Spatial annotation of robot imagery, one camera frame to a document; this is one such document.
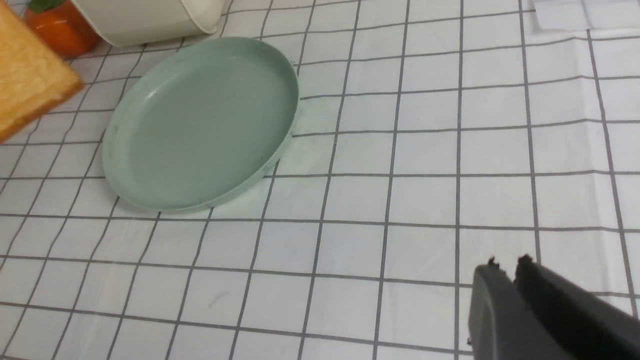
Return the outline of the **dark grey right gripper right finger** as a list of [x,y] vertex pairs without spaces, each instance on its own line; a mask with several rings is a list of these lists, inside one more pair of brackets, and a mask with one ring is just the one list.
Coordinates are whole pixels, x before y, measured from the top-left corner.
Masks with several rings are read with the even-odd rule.
[[515,286],[553,339],[576,360],[638,360],[639,320],[521,256]]

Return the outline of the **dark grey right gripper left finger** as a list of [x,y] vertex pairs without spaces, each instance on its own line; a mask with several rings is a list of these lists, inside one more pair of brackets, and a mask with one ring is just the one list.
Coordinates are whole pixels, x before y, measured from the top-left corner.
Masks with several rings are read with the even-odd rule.
[[468,343],[475,360],[573,360],[494,258],[473,274]]

